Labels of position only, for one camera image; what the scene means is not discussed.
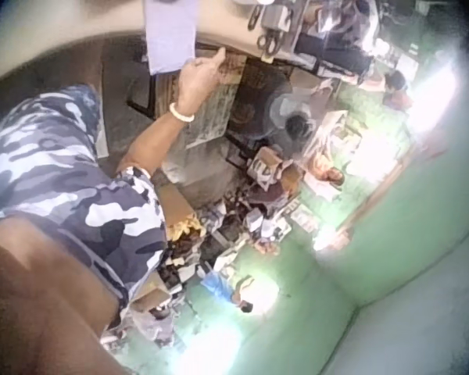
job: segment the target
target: skin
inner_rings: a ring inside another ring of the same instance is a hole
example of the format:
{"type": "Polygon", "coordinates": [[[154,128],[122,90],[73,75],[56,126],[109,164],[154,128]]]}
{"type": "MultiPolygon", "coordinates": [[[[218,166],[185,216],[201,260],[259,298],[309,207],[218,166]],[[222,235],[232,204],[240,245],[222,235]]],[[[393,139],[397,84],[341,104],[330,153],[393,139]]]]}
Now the skin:
{"type": "MultiPolygon", "coordinates": [[[[196,113],[219,83],[222,48],[188,62],[176,110],[196,113]]],[[[153,174],[184,123],[167,113],[139,135],[119,170],[153,174]]],[[[61,244],[21,217],[0,221],[0,374],[123,374],[99,343],[118,302],[61,244]]]]}
{"type": "Polygon", "coordinates": [[[242,299],[242,292],[250,287],[250,285],[252,285],[254,281],[254,278],[251,277],[251,276],[247,276],[243,279],[241,279],[237,284],[236,284],[236,288],[234,290],[234,293],[233,295],[231,296],[231,300],[234,304],[236,304],[240,309],[242,307],[244,307],[245,305],[247,305],[247,301],[244,301],[242,299]]]}

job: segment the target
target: white paper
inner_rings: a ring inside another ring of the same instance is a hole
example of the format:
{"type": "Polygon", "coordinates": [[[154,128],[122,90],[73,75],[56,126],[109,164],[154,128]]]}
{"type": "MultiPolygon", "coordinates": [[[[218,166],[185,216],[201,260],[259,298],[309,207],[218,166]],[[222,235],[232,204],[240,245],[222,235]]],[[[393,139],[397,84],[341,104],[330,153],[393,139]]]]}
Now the white paper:
{"type": "Polygon", "coordinates": [[[198,0],[145,0],[149,72],[180,70],[195,58],[198,0]]]}

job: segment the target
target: wall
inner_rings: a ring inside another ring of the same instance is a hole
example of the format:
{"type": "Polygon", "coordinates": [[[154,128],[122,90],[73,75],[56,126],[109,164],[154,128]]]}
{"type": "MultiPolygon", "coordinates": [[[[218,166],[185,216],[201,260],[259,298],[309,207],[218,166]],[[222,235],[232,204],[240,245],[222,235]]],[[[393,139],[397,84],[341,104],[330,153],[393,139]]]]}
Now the wall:
{"type": "Polygon", "coordinates": [[[185,306],[177,320],[176,345],[156,349],[138,335],[117,358],[140,373],[169,374],[190,356],[187,373],[271,373],[316,375],[329,359],[355,311],[355,305],[314,261],[292,232],[279,256],[242,249],[236,261],[240,275],[269,279],[280,288],[265,316],[242,314],[213,300],[203,287],[188,291],[198,316],[185,306]],[[208,336],[206,342],[199,344],[208,336]]]}
{"type": "Polygon", "coordinates": [[[449,144],[436,159],[414,160],[355,227],[340,253],[318,254],[359,305],[403,285],[446,254],[469,230],[469,66],[438,125],[449,144]]]}
{"type": "Polygon", "coordinates": [[[362,309],[325,375],[469,374],[469,237],[362,309]]]}

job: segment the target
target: cardboard box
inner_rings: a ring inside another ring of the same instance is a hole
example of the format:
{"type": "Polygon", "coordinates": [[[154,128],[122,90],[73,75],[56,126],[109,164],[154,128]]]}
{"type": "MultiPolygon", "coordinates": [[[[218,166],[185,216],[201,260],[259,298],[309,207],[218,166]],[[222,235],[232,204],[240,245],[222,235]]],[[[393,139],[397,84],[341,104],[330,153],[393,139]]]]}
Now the cardboard box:
{"type": "Polygon", "coordinates": [[[195,210],[174,184],[158,187],[156,195],[162,205],[165,224],[168,227],[173,227],[175,224],[195,216],[195,210]]]}

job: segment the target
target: green wall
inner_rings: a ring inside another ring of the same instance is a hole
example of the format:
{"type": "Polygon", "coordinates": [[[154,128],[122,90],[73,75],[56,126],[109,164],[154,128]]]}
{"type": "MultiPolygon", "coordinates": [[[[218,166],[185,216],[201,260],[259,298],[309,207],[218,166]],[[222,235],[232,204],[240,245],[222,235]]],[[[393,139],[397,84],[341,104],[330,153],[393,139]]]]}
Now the green wall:
{"type": "MultiPolygon", "coordinates": [[[[235,263],[240,275],[269,278],[280,288],[276,304],[265,316],[243,314],[216,302],[202,286],[191,286],[188,298],[198,318],[187,305],[182,309],[176,329],[181,343],[157,350],[155,344],[134,334],[127,352],[117,358],[141,374],[174,373],[181,356],[194,350],[195,342],[203,334],[221,327],[228,335],[226,338],[214,335],[210,340],[214,348],[223,348],[217,355],[213,355],[214,349],[209,349],[211,366],[216,361],[228,362],[224,356],[229,357],[231,352],[234,363],[229,374],[316,375],[330,357],[356,306],[305,250],[309,244],[303,238],[298,229],[291,232],[281,244],[279,256],[243,248],[235,263]]],[[[202,353],[192,355],[195,366],[204,362],[202,353]]]]}
{"type": "Polygon", "coordinates": [[[319,256],[359,305],[375,301],[446,254],[469,231],[469,69],[439,128],[449,150],[415,160],[356,226],[340,254],[319,256]]]}

